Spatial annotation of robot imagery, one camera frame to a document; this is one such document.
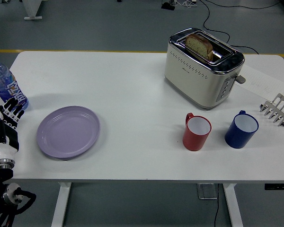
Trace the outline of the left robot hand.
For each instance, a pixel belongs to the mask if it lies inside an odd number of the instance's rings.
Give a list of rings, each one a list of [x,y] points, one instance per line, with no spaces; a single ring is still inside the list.
[[[0,168],[13,168],[15,164],[14,156],[19,150],[16,128],[24,112],[15,98],[0,105]]]

